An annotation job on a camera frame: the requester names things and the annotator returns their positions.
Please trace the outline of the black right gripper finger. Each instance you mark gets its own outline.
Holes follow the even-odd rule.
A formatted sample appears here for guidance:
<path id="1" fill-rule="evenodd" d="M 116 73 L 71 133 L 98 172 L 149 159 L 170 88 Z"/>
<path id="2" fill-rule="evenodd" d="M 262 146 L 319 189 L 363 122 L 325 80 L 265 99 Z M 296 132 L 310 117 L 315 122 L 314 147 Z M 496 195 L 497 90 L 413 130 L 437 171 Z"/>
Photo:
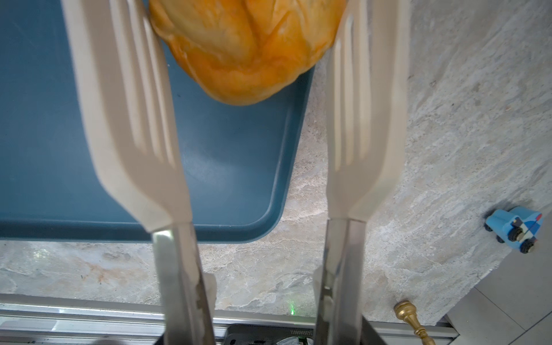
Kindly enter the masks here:
<path id="1" fill-rule="evenodd" d="M 361 345 L 387 345 L 365 317 L 362 317 Z"/>

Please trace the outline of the round flaky bun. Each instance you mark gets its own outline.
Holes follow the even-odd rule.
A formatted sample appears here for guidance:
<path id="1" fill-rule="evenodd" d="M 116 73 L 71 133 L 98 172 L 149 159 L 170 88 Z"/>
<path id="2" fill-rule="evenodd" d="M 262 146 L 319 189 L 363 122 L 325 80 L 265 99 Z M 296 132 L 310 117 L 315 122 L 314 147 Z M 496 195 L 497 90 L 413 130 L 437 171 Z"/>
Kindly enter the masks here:
<path id="1" fill-rule="evenodd" d="M 345 1 L 150 1 L 178 65 L 211 98 L 256 104 L 310 70 L 333 45 Z"/>

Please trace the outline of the steel tongs cream tips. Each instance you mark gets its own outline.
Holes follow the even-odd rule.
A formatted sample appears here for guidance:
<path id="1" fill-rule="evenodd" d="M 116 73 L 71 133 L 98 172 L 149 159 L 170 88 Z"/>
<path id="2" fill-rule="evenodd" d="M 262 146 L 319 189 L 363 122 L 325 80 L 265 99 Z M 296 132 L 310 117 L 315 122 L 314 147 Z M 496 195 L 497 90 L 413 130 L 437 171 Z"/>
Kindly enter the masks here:
<path id="1" fill-rule="evenodd" d="M 141 1 L 64 1 L 83 127 L 108 194 L 152 235 L 166 344 L 213 344 L 165 57 Z M 366 224 L 404 167 L 410 4 L 350 1 L 327 82 L 329 220 L 314 341 L 358 344 Z"/>

